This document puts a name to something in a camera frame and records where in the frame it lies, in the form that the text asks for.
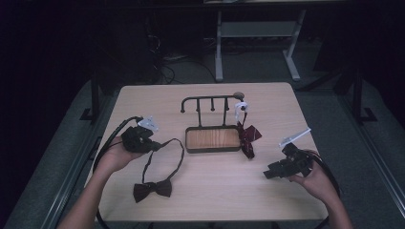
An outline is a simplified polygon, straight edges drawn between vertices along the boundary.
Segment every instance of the human hand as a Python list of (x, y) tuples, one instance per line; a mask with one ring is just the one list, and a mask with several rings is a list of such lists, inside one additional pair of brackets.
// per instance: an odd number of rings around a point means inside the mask
[(289, 181), (294, 181), (303, 186), (315, 198), (321, 201), (328, 202), (332, 199), (337, 199), (339, 196), (336, 193), (330, 179), (325, 174), (322, 167), (315, 161), (311, 163), (311, 172), (307, 177), (293, 175), (287, 177)]
[(116, 136), (97, 165), (97, 171), (103, 171), (108, 175), (123, 169), (130, 161), (142, 156), (142, 153), (128, 152), (123, 144), (120, 136)]

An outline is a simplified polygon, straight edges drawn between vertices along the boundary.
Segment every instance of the wooden table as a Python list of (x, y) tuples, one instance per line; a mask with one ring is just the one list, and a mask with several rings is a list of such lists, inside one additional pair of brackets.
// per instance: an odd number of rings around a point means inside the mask
[[(128, 86), (122, 88), (107, 125), (103, 144), (112, 131), (131, 116), (154, 117), (160, 130), (151, 138), (164, 142), (176, 137), (184, 143), (185, 129), (198, 126), (195, 102), (181, 101), (188, 96), (245, 94), (249, 105), (245, 127), (254, 125), (262, 138), (253, 142), (256, 156), (249, 160), (239, 152), (185, 153), (179, 171), (172, 177), (171, 198), (151, 193), (135, 203), (134, 183), (140, 183), (148, 156), (132, 161), (114, 173), (102, 196), (99, 210), (104, 220), (117, 221), (224, 221), (323, 219), (327, 212), (321, 201), (301, 186), (284, 178), (266, 179), (269, 163), (285, 158), (278, 143), (283, 137), (307, 128), (300, 106), (287, 83), (201, 84), (172, 86)], [(236, 124), (229, 99), (227, 125)], [(203, 126), (221, 125), (223, 102), (210, 111), (210, 101), (201, 102)], [(294, 142), (301, 149), (316, 150), (311, 134)], [(176, 169), (181, 147), (172, 142), (155, 152), (145, 176), (161, 181)]]

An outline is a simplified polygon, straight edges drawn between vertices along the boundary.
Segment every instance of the dark background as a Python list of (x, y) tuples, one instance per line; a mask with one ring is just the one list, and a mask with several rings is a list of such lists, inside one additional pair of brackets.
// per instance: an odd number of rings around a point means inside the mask
[[(312, 26), (304, 25), (303, 35), (325, 39), (316, 68), (332, 71), (342, 64), (353, 64), (380, 91), (405, 127), (403, 3), (357, 3), (327, 24), (319, 20), (324, 12), (310, 13), (306, 20)], [(158, 18), (166, 23), (160, 32), (168, 46), (185, 42), (173, 37), (198, 41), (211, 32), (196, 31), (205, 25), (199, 16), (183, 20), (175, 13), (168, 14)], [(0, 2), (1, 227), (75, 95), (95, 72), (105, 93), (124, 84), (156, 81), (153, 63), (157, 60), (150, 55), (144, 35), (141, 16), (128, 12), (88, 12), (71, 1)], [(119, 59), (112, 59), (111, 53)], [(112, 78), (113, 73), (122, 77)], [(149, 77), (142, 78), (139, 73)]]

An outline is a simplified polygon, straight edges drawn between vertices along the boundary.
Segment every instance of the robotic hand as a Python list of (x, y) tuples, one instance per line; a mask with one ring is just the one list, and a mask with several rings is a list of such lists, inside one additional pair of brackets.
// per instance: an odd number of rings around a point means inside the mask
[(310, 173), (312, 157), (306, 151), (298, 149), (294, 144), (287, 144), (283, 151), (287, 157), (269, 164), (268, 171), (263, 172), (267, 179), (274, 177), (289, 177), (302, 173), (304, 177)]
[(122, 144), (127, 151), (132, 153), (147, 154), (150, 151), (157, 151), (161, 148), (161, 144), (152, 141), (149, 138), (152, 135), (153, 132), (151, 130), (141, 126), (128, 127), (128, 129), (121, 135)]

